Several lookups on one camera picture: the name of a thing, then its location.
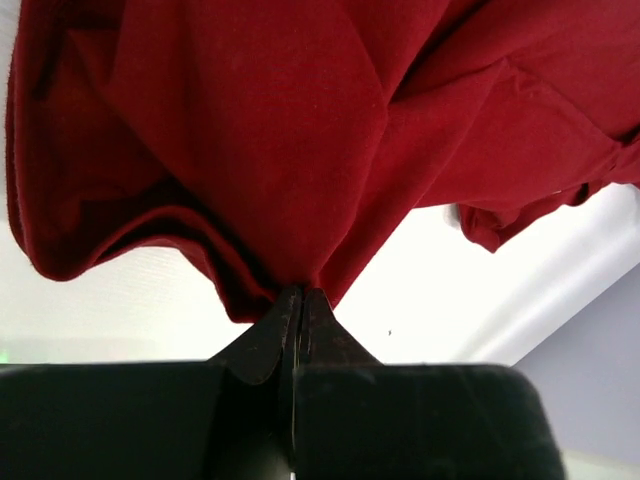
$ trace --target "clamp jaw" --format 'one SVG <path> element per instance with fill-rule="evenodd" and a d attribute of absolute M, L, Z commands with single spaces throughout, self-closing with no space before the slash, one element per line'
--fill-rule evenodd
<path fill-rule="evenodd" d="M 562 480 L 535 389 L 384 366 L 321 290 L 285 289 L 204 362 L 0 369 L 0 478 Z"/>

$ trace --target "black plastic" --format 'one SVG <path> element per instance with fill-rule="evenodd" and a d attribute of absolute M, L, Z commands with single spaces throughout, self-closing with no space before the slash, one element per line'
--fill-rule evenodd
<path fill-rule="evenodd" d="M 205 362 L 0 369 L 0 479 L 562 480 L 499 366 L 383 366 L 320 290 Z"/>

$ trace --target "fabric fold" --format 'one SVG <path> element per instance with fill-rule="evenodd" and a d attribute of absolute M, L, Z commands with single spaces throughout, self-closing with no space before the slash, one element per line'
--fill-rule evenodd
<path fill-rule="evenodd" d="M 640 183 L 638 22 L 635 0 L 23 0 L 13 234 L 60 281 L 178 248 L 234 321 L 289 284 L 335 306 L 412 208 L 459 204 L 495 251 Z"/>

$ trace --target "light purple wall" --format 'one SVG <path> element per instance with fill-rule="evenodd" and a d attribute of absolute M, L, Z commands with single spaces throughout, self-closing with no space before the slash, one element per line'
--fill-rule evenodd
<path fill-rule="evenodd" d="M 538 387 L 561 447 L 640 465 L 640 266 L 516 368 Z"/>

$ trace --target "red fabric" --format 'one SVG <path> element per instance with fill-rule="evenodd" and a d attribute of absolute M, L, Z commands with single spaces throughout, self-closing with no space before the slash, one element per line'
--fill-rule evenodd
<path fill-rule="evenodd" d="M 638 25 L 638 0 L 24 0 L 11 226 L 56 280 L 168 245 L 234 321 L 291 283 L 335 305 L 414 207 L 494 251 L 640 183 Z"/>

